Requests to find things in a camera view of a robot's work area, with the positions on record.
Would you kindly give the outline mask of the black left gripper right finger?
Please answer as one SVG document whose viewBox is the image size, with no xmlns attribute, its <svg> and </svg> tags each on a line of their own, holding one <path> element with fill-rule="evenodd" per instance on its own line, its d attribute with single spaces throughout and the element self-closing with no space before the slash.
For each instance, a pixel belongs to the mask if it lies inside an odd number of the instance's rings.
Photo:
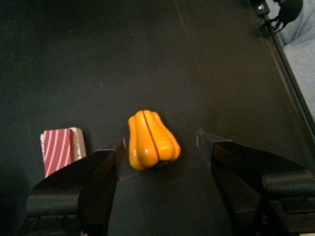
<svg viewBox="0 0 315 236">
<path fill-rule="evenodd" d="M 196 146 L 235 236 L 315 236 L 315 174 L 294 161 L 200 131 Z"/>
</svg>

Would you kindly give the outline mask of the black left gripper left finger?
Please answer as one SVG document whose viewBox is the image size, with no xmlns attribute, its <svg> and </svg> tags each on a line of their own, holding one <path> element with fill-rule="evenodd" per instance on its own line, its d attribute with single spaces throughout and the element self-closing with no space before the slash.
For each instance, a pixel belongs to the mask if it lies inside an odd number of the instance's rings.
<svg viewBox="0 0 315 236">
<path fill-rule="evenodd" d="M 124 140 L 51 174 L 25 204 L 24 236 L 107 236 Z"/>
</svg>

